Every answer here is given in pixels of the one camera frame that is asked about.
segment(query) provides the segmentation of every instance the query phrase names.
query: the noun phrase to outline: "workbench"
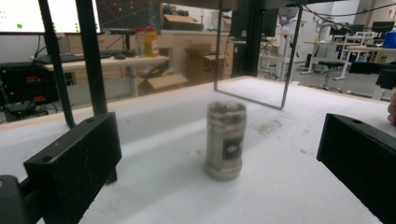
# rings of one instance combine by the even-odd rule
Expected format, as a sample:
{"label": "workbench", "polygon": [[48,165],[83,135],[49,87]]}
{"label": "workbench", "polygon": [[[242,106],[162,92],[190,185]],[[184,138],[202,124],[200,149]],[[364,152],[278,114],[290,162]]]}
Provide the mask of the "workbench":
{"label": "workbench", "polygon": [[[276,104],[283,85],[239,77],[219,89]],[[242,171],[230,182],[204,172],[206,109],[217,100],[247,107]],[[213,83],[110,103],[122,150],[119,179],[103,187],[80,223],[380,223],[316,156],[327,113],[396,136],[387,107],[290,85],[277,110],[213,91]],[[92,109],[73,114],[79,123]],[[22,163],[68,130],[62,114],[1,125],[1,175],[23,180]]]}

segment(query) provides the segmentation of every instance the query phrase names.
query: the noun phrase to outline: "black vertical pole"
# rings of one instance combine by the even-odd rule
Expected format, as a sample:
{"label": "black vertical pole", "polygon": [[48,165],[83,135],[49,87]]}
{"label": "black vertical pole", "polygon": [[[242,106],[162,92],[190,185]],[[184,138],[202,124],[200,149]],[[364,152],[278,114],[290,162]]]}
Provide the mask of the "black vertical pole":
{"label": "black vertical pole", "polygon": [[66,82],[64,80],[64,70],[62,69],[61,58],[59,56],[59,44],[56,38],[55,31],[53,30],[52,17],[50,15],[50,7],[47,0],[38,0],[40,5],[41,16],[44,22],[46,33],[44,38],[47,45],[48,53],[52,59],[53,74],[58,89],[59,98],[61,99],[62,108],[64,109],[64,118],[70,128],[76,126],[73,119],[72,108],[70,106],[69,95],[67,94]]}
{"label": "black vertical pole", "polygon": [[285,103],[286,103],[286,96],[288,94],[289,83],[290,83],[291,69],[293,68],[294,55],[297,50],[298,33],[300,33],[301,18],[303,17],[303,7],[302,6],[298,6],[298,7],[299,7],[299,11],[298,11],[296,30],[294,32],[293,46],[291,48],[289,68],[288,68],[288,73],[286,74],[285,89],[283,90],[283,99],[282,99],[282,105],[280,106],[280,109],[283,109],[283,107],[285,106]]}
{"label": "black vertical pole", "polygon": [[260,9],[252,9],[248,14],[245,76],[257,76],[260,46],[262,43],[262,13],[265,12]]}
{"label": "black vertical pole", "polygon": [[[105,84],[102,76],[102,65],[99,56],[99,43],[93,14],[92,0],[76,0],[78,21],[81,31],[81,42],[85,55],[88,83],[92,99],[93,114],[107,113]],[[116,169],[112,172],[107,183],[117,181]]]}
{"label": "black vertical pole", "polygon": [[219,82],[219,55],[220,55],[220,37],[221,37],[221,20],[222,20],[222,1],[219,2],[219,19],[218,19],[218,31],[216,35],[216,60],[215,60],[215,91],[218,89]]}

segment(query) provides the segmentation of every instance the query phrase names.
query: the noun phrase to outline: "metal can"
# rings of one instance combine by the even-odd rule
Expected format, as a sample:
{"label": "metal can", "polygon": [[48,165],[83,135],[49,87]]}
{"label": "metal can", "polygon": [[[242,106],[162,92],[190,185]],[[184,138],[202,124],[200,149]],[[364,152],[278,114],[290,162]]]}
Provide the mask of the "metal can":
{"label": "metal can", "polygon": [[217,101],[207,109],[206,173],[217,180],[233,180],[242,168],[247,124],[244,105]]}

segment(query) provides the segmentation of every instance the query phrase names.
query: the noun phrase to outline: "chair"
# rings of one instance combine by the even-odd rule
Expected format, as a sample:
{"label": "chair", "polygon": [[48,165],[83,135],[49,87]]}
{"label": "chair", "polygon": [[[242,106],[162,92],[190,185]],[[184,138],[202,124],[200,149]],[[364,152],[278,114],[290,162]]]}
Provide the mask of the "chair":
{"label": "chair", "polygon": [[339,63],[339,62],[330,62],[330,61],[326,61],[326,62],[321,61],[318,64],[326,65],[329,68],[329,70],[327,71],[326,77],[324,79],[324,84],[320,85],[320,86],[309,86],[309,87],[316,88],[316,89],[321,89],[321,90],[325,90],[325,91],[338,91],[340,93],[343,93],[343,91],[340,88],[329,86],[329,76],[330,76],[330,72],[334,68],[344,66],[344,64],[343,63]]}

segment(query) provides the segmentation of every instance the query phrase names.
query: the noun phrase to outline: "can label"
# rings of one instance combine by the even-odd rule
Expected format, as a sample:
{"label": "can label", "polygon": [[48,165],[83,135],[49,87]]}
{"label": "can label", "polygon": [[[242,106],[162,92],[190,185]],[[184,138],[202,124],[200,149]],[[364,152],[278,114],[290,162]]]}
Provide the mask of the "can label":
{"label": "can label", "polygon": [[223,141],[223,159],[234,160],[242,155],[244,137],[226,138]]}

